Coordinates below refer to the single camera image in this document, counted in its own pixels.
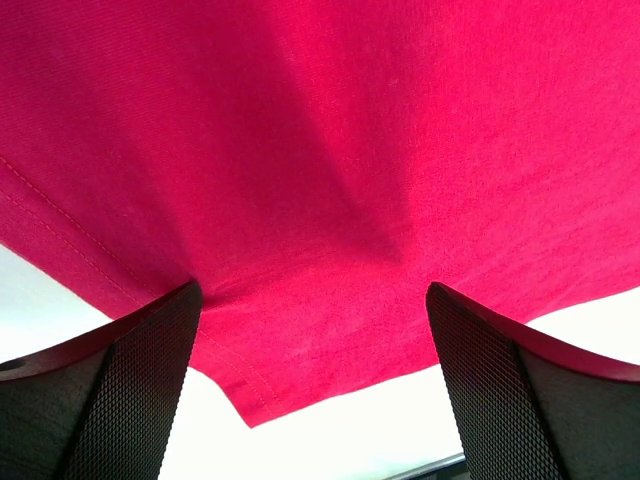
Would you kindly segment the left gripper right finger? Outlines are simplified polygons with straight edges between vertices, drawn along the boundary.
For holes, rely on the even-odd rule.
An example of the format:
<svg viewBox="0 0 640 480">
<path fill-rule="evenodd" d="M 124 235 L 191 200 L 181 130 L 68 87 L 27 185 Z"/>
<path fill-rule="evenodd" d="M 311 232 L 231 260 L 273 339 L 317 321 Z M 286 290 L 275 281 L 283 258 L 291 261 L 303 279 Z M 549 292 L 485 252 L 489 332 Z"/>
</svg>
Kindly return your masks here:
<svg viewBox="0 0 640 480">
<path fill-rule="evenodd" d="M 442 283 L 429 286 L 426 310 L 471 478 L 638 478 L 638 365 Z"/>
</svg>

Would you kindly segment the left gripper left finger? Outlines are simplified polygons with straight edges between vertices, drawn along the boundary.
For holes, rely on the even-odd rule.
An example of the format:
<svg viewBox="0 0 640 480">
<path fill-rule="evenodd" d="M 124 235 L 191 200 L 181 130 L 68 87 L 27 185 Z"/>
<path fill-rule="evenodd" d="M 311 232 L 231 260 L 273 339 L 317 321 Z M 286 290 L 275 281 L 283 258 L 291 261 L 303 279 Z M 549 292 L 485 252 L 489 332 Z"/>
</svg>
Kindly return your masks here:
<svg viewBox="0 0 640 480">
<path fill-rule="evenodd" d="M 1 365 L 4 479 L 155 479 L 203 305 L 189 282 Z"/>
</svg>

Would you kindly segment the magenta t shirt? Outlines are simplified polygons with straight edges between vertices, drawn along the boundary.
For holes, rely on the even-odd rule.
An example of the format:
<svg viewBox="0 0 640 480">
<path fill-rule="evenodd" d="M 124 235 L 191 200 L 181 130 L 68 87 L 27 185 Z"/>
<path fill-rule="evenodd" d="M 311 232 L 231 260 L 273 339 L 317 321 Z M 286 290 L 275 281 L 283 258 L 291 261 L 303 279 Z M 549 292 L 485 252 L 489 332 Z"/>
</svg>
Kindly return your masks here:
<svg viewBox="0 0 640 480">
<path fill-rule="evenodd" d="M 1 241 L 118 318 L 197 281 L 250 426 L 639 283 L 635 1 L 5 1 Z"/>
</svg>

